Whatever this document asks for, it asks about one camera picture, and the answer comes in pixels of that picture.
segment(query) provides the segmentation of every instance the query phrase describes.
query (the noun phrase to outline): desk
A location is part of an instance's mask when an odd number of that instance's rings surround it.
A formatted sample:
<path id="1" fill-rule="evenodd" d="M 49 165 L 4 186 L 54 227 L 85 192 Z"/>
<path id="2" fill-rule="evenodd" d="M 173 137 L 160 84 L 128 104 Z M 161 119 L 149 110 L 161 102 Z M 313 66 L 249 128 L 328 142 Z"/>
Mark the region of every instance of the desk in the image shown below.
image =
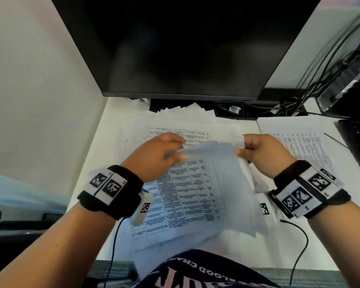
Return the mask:
<path id="1" fill-rule="evenodd" d="M 305 104 L 307 111 L 318 112 L 316 102 L 310 99 Z M 87 154 L 76 187 L 72 194 L 68 209 L 77 202 L 77 196 L 82 187 L 89 180 L 89 173 L 106 165 L 113 165 L 115 126 L 130 119 L 139 111 L 148 111 L 147 103 L 130 102 L 125 98 L 109 98 L 101 117 L 96 134 Z M 337 140 L 344 142 L 333 122 L 337 119 L 320 117 L 323 132 Z M 242 133 L 259 134 L 256 121 L 240 121 Z M 354 196 L 354 201 L 360 204 L 360 168 L 345 147 L 327 138 L 331 150 L 336 153 L 336 171 L 341 180 Z M 270 187 L 274 187 L 273 180 L 261 177 Z M 302 227 L 309 237 L 309 246 L 301 257 L 298 268 L 307 270 L 338 270 L 331 257 L 312 232 L 305 218 L 292 219 L 292 222 Z M 220 235 L 224 245 L 221 255 L 239 263 L 258 268 L 292 268 L 297 256 L 305 245 L 305 236 L 297 228 L 280 223 L 280 230 L 272 230 L 268 236 L 258 234 L 256 238 L 239 232 L 225 231 Z M 99 260 L 109 260 L 110 255 L 99 254 Z"/>

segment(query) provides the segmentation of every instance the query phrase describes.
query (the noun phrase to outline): black shirt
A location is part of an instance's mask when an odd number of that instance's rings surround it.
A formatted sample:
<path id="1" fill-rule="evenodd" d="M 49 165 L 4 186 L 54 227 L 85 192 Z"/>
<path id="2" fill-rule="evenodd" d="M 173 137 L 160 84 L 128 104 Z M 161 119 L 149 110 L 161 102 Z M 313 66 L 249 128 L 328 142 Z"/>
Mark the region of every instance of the black shirt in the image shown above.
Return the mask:
<path id="1" fill-rule="evenodd" d="M 279 288 L 280 286 L 230 259 L 201 250 L 189 250 L 163 262 L 135 287 Z"/>

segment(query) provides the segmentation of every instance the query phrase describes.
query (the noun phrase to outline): forearm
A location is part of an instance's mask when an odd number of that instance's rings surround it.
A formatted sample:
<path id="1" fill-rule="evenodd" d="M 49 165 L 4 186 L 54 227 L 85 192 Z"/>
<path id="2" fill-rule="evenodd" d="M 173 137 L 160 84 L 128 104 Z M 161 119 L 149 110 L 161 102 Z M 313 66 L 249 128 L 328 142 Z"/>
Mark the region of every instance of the forearm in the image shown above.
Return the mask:
<path id="1" fill-rule="evenodd" d="M 328 206 L 308 222 L 350 287 L 360 287 L 360 207 Z"/>
<path id="2" fill-rule="evenodd" d="M 80 287 L 115 223 L 75 205 L 0 272 L 0 287 Z"/>

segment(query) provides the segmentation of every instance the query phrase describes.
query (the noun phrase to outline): person's left hand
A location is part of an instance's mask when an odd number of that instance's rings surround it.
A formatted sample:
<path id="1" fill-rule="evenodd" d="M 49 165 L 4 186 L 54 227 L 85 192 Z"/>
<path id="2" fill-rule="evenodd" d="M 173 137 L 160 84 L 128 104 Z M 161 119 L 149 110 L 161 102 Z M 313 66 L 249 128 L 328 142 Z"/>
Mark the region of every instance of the person's left hand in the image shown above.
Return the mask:
<path id="1" fill-rule="evenodd" d="M 174 163 L 184 161 L 185 155 L 174 153 L 182 149 L 185 140 L 172 132 L 152 138 L 140 145 L 121 164 L 135 173 L 144 183 L 161 177 Z"/>

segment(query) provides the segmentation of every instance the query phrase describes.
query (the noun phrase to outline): hand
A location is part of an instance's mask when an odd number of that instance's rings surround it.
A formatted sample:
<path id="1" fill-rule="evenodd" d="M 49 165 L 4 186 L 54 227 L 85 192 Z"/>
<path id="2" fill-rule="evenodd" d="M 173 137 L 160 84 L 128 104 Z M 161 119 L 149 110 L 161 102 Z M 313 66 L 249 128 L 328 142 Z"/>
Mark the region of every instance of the hand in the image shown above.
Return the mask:
<path id="1" fill-rule="evenodd" d="M 174 153 L 182 149 L 185 140 L 167 132 L 144 142 L 121 164 L 135 173 L 144 183 L 161 177 L 174 163 L 184 161 L 185 155 Z"/>
<path id="2" fill-rule="evenodd" d="M 254 163 L 268 178 L 273 179 L 297 161 L 272 135 L 245 134 L 244 143 L 245 149 L 236 149 L 236 155 Z"/>

